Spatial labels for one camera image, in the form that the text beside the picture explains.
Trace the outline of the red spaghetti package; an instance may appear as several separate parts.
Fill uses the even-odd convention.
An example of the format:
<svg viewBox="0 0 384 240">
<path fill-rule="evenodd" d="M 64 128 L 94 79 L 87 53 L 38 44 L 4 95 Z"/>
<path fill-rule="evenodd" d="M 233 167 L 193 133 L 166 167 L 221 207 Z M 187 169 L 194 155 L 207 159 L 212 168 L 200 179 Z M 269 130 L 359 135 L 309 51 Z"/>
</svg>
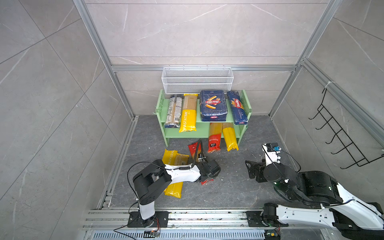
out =
<svg viewBox="0 0 384 240">
<path fill-rule="evenodd" d="M 210 123 L 208 153 L 220 151 L 222 123 Z"/>
<path fill-rule="evenodd" d="M 198 163 L 201 162 L 201 161 L 208 161 L 207 158 L 204 155 L 204 152 L 203 152 L 202 140 L 201 139 L 199 139 L 197 142 L 189 145 L 189 150 L 190 150 L 191 157 L 192 157 L 192 160 L 191 160 L 192 164 L 198 165 Z M 207 182 L 212 181 L 212 180 L 213 179 L 210 179 L 210 180 L 199 180 L 199 182 L 201 183 L 201 185 L 204 185 Z"/>
</svg>

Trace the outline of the red spaghetti package front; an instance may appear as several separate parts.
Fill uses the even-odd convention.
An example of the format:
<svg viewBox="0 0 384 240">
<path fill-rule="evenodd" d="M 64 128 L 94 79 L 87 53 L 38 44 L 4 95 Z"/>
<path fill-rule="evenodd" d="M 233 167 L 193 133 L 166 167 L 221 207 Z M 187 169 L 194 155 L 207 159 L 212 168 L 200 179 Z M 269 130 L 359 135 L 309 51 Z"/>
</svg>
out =
<svg viewBox="0 0 384 240">
<path fill-rule="evenodd" d="M 210 123 L 208 153 L 220 151 L 222 123 Z"/>
</svg>

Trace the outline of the yellow Pastatime spaghetti package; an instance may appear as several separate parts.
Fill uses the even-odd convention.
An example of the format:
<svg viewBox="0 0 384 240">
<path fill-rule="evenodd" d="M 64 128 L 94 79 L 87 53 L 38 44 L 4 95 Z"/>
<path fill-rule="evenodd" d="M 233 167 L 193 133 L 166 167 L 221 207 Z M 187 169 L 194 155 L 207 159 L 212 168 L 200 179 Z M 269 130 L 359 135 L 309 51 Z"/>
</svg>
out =
<svg viewBox="0 0 384 240">
<path fill-rule="evenodd" d="M 179 132 L 196 131 L 198 94 L 184 94 L 183 110 Z"/>
</svg>

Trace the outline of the blue Barilla spaghetti box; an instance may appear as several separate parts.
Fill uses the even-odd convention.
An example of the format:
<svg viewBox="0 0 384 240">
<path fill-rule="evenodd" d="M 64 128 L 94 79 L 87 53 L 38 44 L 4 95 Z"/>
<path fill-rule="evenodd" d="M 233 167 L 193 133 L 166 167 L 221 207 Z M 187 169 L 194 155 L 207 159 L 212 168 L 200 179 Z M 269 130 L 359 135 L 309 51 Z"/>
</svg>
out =
<svg viewBox="0 0 384 240">
<path fill-rule="evenodd" d="M 227 96 L 231 105 L 231 111 L 235 125 L 247 125 L 248 117 L 241 102 L 239 92 L 228 91 Z"/>
</svg>

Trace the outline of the clear brown spaghetti package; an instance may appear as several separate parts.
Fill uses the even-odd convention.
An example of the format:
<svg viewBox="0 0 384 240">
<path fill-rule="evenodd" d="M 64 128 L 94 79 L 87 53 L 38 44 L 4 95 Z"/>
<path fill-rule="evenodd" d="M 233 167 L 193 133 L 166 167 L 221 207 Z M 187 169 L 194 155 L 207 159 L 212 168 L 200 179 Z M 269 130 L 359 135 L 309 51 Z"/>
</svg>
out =
<svg viewBox="0 0 384 240">
<path fill-rule="evenodd" d="M 165 128 L 180 128 L 183 95 L 173 95 L 169 100 Z"/>
</svg>

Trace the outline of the blue Barilla pasta bag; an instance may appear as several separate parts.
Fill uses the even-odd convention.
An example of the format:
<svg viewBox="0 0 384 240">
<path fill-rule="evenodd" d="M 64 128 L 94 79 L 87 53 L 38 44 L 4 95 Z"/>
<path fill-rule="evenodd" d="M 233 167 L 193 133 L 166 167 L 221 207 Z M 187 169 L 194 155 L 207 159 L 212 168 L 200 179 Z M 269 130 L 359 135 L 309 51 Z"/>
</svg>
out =
<svg viewBox="0 0 384 240">
<path fill-rule="evenodd" d="M 222 90 L 203 90 L 200 93 L 202 122 L 225 122 L 228 108 L 225 93 Z"/>
</svg>

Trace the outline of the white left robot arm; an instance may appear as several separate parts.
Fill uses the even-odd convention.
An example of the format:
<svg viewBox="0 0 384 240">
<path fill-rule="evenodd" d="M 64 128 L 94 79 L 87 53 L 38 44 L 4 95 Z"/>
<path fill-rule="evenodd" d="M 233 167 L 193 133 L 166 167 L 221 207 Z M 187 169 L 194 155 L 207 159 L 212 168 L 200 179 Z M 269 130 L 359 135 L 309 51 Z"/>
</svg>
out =
<svg viewBox="0 0 384 240">
<path fill-rule="evenodd" d="M 162 160 L 144 162 L 147 166 L 134 175 L 127 177 L 129 186 L 134 192 L 139 210 L 133 212 L 128 227 L 149 227 L 157 220 L 155 200 L 171 184 L 183 182 L 204 182 L 214 179 L 221 172 L 221 167 L 215 161 L 193 161 L 187 165 L 168 165 Z"/>
</svg>

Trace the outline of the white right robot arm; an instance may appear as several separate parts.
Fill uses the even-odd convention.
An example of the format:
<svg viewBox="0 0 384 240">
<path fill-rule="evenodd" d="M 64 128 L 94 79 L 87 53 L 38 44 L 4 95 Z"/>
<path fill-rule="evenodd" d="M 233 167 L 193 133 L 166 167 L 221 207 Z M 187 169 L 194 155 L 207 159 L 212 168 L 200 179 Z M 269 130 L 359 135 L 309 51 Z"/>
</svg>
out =
<svg viewBox="0 0 384 240">
<path fill-rule="evenodd" d="M 305 208 L 292 208 L 266 203 L 262 211 L 247 212 L 251 227 L 306 225 L 338 230 L 350 240 L 384 238 L 381 206 L 360 200 L 330 175 L 320 171 L 297 173 L 276 162 L 246 161 L 245 164 L 251 179 L 272 183 L 280 197 L 305 205 Z"/>
</svg>

